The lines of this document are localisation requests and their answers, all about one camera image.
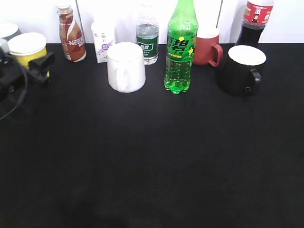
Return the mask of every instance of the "cola bottle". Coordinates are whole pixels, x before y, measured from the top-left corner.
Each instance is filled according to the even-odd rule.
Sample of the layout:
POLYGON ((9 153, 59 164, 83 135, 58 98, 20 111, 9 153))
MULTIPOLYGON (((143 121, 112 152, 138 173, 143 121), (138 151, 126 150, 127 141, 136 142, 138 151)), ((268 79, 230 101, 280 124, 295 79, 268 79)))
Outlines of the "cola bottle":
POLYGON ((236 45, 257 47, 270 17, 274 0, 249 0, 236 45))

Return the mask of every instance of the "black mug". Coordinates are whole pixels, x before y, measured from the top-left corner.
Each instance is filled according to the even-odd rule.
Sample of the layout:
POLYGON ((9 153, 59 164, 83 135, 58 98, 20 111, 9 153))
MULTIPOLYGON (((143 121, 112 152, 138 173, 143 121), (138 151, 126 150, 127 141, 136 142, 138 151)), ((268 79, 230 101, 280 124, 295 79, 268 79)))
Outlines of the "black mug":
POLYGON ((265 54, 255 47, 232 47, 217 72, 219 87, 232 95, 255 95, 262 82, 265 61, 265 54))

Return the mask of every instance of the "bottle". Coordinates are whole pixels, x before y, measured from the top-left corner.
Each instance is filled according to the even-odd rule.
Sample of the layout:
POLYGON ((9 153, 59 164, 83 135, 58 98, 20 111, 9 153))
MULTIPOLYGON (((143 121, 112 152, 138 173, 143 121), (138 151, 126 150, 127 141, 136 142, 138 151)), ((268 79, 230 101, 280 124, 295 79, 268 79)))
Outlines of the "bottle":
POLYGON ((145 65, 151 65, 158 58, 159 25, 152 4, 145 0, 141 4, 136 24, 136 42, 142 47, 145 65))
POLYGON ((199 29, 193 0, 179 0, 168 25, 167 72, 164 85, 173 94, 186 92, 199 29))
POLYGON ((257 47, 274 5, 273 0, 249 0, 236 45, 257 47))
POLYGON ((57 5, 59 33, 66 59, 79 62, 86 57, 85 41, 80 27, 74 19, 73 9, 68 4, 57 5))

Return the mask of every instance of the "cup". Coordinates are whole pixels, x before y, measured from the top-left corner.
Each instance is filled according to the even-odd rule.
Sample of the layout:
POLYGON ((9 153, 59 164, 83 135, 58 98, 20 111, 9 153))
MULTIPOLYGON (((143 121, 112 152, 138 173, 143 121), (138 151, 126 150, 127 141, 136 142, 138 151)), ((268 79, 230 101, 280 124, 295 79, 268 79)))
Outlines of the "cup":
POLYGON ((16 24, 0 23, 0 38, 9 41, 20 34, 21 32, 16 24))
POLYGON ((217 72, 220 88, 237 96, 255 95, 262 82, 266 55, 251 46, 235 46, 217 72))
POLYGON ((134 43, 118 43, 107 51, 110 86, 121 93, 139 90, 146 82, 143 50, 134 43))
POLYGON ((218 67, 223 59, 223 48, 219 45, 219 30, 210 28, 198 32, 194 53, 195 65, 211 64, 218 67))
POLYGON ((18 35, 8 42, 10 54, 25 67, 29 67, 29 61, 47 54, 46 44, 45 36, 36 32, 18 35))

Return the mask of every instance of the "red label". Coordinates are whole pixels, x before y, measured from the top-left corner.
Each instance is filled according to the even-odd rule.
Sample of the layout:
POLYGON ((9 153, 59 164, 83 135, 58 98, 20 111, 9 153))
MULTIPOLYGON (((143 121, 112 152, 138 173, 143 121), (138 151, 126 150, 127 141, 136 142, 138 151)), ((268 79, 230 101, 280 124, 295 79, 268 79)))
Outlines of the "red label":
POLYGON ((266 24, 270 17, 273 6, 259 6, 247 2, 244 13, 244 20, 255 24, 266 24))

